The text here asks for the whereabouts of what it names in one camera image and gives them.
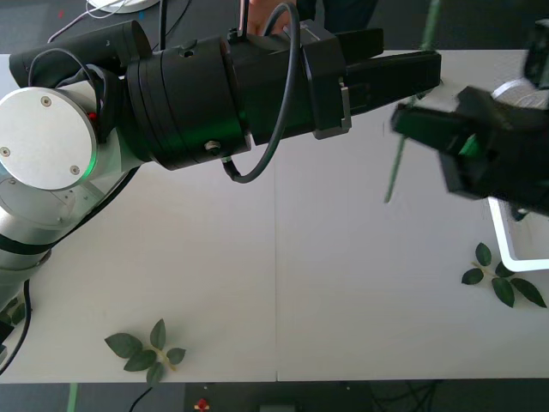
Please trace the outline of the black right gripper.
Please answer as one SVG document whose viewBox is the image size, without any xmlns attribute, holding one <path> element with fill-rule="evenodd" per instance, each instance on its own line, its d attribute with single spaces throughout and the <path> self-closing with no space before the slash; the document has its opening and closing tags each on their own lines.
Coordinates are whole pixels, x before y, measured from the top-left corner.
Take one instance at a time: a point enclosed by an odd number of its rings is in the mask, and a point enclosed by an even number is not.
<svg viewBox="0 0 549 412">
<path fill-rule="evenodd" d="M 538 213 L 548 211 L 548 111 L 510 106 L 466 87 L 455 112 L 398 105 L 393 131 L 440 153 L 459 153 L 472 135 L 478 154 L 440 154 L 449 192 L 495 197 Z"/>
</svg>

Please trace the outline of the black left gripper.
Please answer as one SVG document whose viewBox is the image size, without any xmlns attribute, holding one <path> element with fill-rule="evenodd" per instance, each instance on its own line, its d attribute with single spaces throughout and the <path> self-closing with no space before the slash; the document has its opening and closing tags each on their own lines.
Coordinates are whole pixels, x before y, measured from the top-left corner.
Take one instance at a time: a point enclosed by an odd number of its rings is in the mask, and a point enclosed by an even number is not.
<svg viewBox="0 0 549 412">
<path fill-rule="evenodd" d="M 242 60 L 242 101 L 249 131 L 261 145 L 268 142 L 278 118 L 289 38 L 256 36 L 250 42 L 249 55 Z M 303 24 L 300 44 L 285 138 L 311 132 L 322 140 L 345 134 L 351 114 L 423 94 L 440 83 L 442 56 L 436 51 L 374 58 L 384 50 L 381 28 L 339 33 L 337 39 L 317 24 Z"/>
</svg>

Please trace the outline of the person's hand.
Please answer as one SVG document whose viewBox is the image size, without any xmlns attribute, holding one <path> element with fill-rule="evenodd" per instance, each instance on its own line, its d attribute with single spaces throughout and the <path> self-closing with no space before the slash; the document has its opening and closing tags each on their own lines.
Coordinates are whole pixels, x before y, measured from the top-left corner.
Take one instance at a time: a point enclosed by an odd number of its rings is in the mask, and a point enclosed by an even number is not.
<svg viewBox="0 0 549 412">
<path fill-rule="evenodd" d="M 261 35 L 267 26 L 268 18 L 282 0 L 250 0 L 247 21 L 247 33 Z M 290 15 L 285 11 L 275 23 L 271 33 L 281 33 L 290 22 Z"/>
</svg>

